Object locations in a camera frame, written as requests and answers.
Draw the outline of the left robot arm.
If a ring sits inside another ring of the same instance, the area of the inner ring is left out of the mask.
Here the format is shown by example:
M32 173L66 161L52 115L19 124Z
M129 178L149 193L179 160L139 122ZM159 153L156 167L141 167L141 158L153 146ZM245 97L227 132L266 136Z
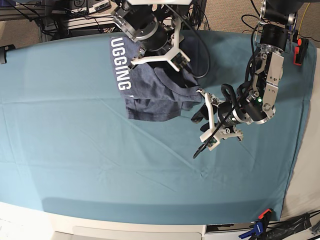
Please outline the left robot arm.
M264 0L259 21L251 34L252 55L244 83L237 89L222 84L224 100L198 89L205 103L191 120L194 123L202 119L208 121L201 128L202 148L213 149L228 138L241 141L243 132L236 128L237 125L261 125L274 117L283 76L283 53L291 49L295 39L298 11L302 5L298 0Z

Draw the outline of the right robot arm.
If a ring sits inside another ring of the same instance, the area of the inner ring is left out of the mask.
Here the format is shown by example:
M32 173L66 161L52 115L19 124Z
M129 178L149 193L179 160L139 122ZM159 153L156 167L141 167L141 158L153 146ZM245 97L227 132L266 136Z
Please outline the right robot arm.
M180 35L182 20L173 12L158 4L133 5L128 0L117 0L111 13L113 22L129 39L140 45L138 55L130 61L129 68L138 65L166 62L179 72L190 62L180 49L184 37Z

